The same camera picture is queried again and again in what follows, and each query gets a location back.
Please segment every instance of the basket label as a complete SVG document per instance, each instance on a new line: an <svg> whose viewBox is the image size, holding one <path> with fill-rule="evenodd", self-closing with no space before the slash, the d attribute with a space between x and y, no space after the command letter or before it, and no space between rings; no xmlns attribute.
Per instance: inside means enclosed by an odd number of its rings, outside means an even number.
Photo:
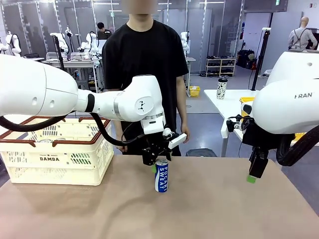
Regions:
<svg viewBox="0 0 319 239"><path fill-rule="evenodd" d="M40 154L40 161L60 161L59 158L57 157L57 155L44 155L44 154Z"/></svg>

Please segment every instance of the basket rim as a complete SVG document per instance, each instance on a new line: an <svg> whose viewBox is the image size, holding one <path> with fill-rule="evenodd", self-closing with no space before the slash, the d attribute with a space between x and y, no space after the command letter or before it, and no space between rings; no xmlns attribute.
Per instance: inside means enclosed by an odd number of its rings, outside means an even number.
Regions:
<svg viewBox="0 0 319 239"><path fill-rule="evenodd" d="M34 119L50 119L51 117L44 117L44 116L32 116L28 119L26 119L25 121L23 121L21 123L21 125L26 124L31 122ZM83 121L83 120L93 120L92 117L80 117L79 118L79 122ZM101 120L105 120L105 122L103 123L104 128L106 128L108 126L108 124L111 122L109 119L106 118L101 118ZM32 147L36 147L35 140L23 140L23 139L4 139L4 137L7 137L8 135L10 135L11 133L13 133L12 130L8 130L7 132L3 133L2 135L0 135L0 143L28 143L30 144ZM90 141L75 141L75 140L55 140L52 142L52 147L55 147L58 144L81 144L81 145L92 145L95 144L96 141L98 140L98 138L101 136L101 132L98 131L94 137L90 140Z"/></svg>

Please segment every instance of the glass wall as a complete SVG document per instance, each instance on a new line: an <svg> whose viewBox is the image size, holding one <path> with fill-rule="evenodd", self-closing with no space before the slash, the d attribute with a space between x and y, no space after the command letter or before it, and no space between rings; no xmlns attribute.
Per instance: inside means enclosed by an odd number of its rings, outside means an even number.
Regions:
<svg viewBox="0 0 319 239"><path fill-rule="evenodd" d="M65 32L69 26L75 51L90 31L103 22L112 32L123 26L129 15L123 0L10 0L2 1L6 30L16 33L22 54L42 57L54 51L50 33ZM188 56L196 59L193 73L205 70L207 55L235 55L242 0L157 0L153 18L169 25L178 34L190 32Z"/></svg>

